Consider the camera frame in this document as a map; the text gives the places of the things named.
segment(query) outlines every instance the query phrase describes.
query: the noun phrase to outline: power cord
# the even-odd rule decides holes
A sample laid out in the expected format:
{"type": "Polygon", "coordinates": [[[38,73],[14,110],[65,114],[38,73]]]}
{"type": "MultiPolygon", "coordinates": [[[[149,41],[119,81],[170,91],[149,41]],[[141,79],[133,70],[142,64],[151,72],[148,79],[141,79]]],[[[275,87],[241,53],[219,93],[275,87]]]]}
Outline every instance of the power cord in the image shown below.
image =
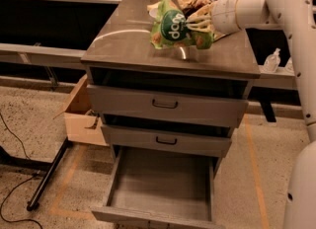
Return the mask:
{"type": "Polygon", "coordinates": [[[5,221],[5,222],[7,222],[7,223],[32,222],[32,223],[36,223],[36,224],[39,226],[39,228],[42,229],[41,224],[40,224],[38,221],[36,221],[36,220],[34,220],[34,219],[32,219],[32,218],[19,219],[19,220],[8,220],[8,219],[6,219],[6,218],[3,216],[3,214],[2,214],[4,203],[5,203],[6,200],[10,197],[10,195],[13,193],[13,191],[16,190],[16,189],[17,189],[19,186],[21,186],[22,184],[27,183],[28,181],[34,179],[37,175],[38,175],[38,174],[35,173],[35,174],[33,174],[30,178],[28,178],[28,179],[22,181],[21,183],[19,183],[18,185],[16,185],[14,188],[12,188],[12,189],[10,190],[10,192],[7,194],[7,196],[3,199],[3,201],[2,201],[2,203],[1,203],[1,205],[0,205],[0,217],[2,218],[3,221],[5,221]]]}
{"type": "Polygon", "coordinates": [[[14,132],[12,132],[12,131],[10,130],[10,128],[8,127],[6,121],[4,120],[4,117],[2,116],[1,112],[0,112],[0,117],[1,117],[1,119],[2,119],[2,121],[3,121],[3,123],[4,123],[4,125],[6,126],[7,130],[8,130],[13,136],[15,136],[15,137],[20,141],[20,143],[21,143],[21,145],[22,145],[22,148],[23,148],[23,152],[24,152],[26,158],[27,158],[28,160],[31,160],[31,158],[27,155],[27,152],[26,152],[26,148],[25,148],[25,146],[24,146],[24,143],[22,142],[22,140],[21,140],[14,132]]]}

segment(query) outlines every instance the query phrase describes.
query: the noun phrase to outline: open drawer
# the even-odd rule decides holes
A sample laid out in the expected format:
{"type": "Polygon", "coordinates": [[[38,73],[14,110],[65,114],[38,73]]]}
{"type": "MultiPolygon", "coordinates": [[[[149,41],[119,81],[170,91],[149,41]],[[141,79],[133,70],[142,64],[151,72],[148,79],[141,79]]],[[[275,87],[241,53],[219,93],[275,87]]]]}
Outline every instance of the open drawer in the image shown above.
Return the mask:
{"type": "Polygon", "coordinates": [[[210,157],[121,147],[98,220],[141,228],[219,229],[210,157]]]}

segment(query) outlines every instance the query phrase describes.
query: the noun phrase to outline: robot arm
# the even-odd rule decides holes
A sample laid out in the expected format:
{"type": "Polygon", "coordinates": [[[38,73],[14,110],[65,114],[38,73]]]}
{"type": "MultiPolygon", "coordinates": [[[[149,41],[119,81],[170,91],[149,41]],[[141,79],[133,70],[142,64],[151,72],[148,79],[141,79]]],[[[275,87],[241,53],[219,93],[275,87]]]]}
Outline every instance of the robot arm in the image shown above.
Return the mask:
{"type": "Polygon", "coordinates": [[[297,90],[311,143],[298,156],[288,187],[284,229],[316,228],[316,26],[312,0],[218,0],[215,29],[284,31],[293,61],[297,90]]]}

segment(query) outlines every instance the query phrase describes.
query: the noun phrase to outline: black stand leg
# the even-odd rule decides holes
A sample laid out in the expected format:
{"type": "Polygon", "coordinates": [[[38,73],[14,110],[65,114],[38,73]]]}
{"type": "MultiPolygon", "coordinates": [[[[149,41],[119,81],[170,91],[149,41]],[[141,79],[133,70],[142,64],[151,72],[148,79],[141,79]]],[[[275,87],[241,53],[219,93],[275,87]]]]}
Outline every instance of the black stand leg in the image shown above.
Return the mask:
{"type": "Polygon", "coordinates": [[[27,211],[32,211],[39,207],[40,196],[70,144],[71,142],[66,138],[52,163],[13,157],[0,146],[0,164],[46,172],[32,199],[28,201],[27,211]]]}
{"type": "Polygon", "coordinates": [[[65,139],[65,141],[63,142],[62,146],[60,147],[56,157],[54,158],[53,162],[51,163],[51,166],[49,168],[49,170],[46,172],[46,174],[44,175],[43,179],[41,180],[37,190],[35,191],[32,199],[28,202],[28,206],[27,206],[27,211],[32,211],[36,208],[39,207],[39,199],[41,194],[43,193],[44,189],[46,188],[50,177],[52,176],[52,174],[54,173],[55,169],[57,168],[62,156],[64,155],[64,153],[66,152],[69,144],[71,142],[68,139],[65,139]]]}
{"type": "Polygon", "coordinates": [[[51,163],[13,157],[9,155],[2,146],[0,146],[0,164],[32,170],[47,171],[51,163]]]}
{"type": "Polygon", "coordinates": [[[269,100],[263,100],[263,99],[259,99],[259,102],[266,116],[266,120],[268,122],[277,122],[275,112],[271,105],[271,102],[269,100]]]}

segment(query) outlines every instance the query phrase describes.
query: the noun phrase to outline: workbench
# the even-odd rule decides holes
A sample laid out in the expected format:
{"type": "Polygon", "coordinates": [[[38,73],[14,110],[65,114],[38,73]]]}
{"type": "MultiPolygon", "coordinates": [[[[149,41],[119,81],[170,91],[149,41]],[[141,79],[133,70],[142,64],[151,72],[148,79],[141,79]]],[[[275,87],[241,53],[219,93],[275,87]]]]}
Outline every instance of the workbench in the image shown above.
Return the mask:
{"type": "Polygon", "coordinates": [[[213,181],[260,71],[245,31],[210,49],[155,49],[157,0],[122,0],[82,57],[115,165],[98,220],[142,228],[222,228],[213,181]]]}

